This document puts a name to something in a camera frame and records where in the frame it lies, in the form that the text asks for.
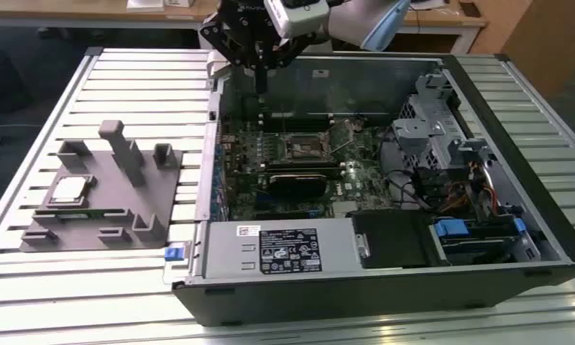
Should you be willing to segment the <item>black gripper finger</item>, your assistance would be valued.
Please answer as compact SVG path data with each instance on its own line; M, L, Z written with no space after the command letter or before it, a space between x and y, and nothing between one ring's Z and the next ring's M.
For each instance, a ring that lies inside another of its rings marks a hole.
M262 42L261 51L261 93L269 90L267 74L271 70L287 67L313 43L313 34L303 34L282 43L274 40Z
M201 33L222 56L237 66L254 71L255 92L261 93L261 54L254 47L243 46L230 35L230 28L217 12L202 26Z

